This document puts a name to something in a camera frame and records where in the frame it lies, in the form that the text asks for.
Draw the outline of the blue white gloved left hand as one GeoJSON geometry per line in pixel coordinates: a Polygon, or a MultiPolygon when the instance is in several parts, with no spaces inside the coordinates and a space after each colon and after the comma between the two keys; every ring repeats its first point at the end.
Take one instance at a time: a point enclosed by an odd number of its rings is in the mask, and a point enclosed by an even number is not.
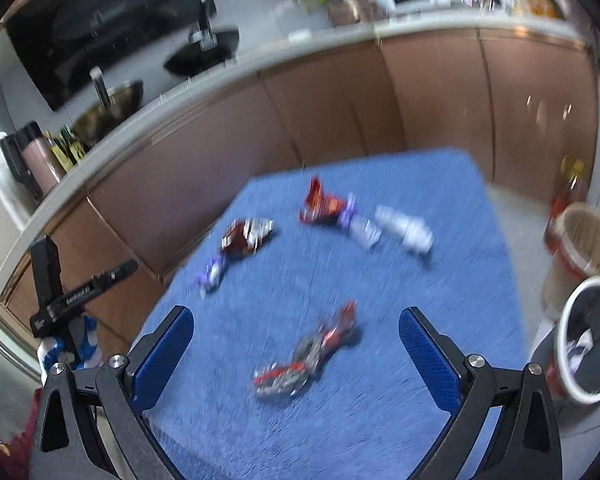
{"type": "Polygon", "coordinates": [[[66,336],[43,338],[36,352],[42,382],[46,381],[47,373],[59,362],[68,364],[73,370],[84,370],[102,364],[97,327],[97,321],[91,315],[83,313],[69,322],[66,336]]]}

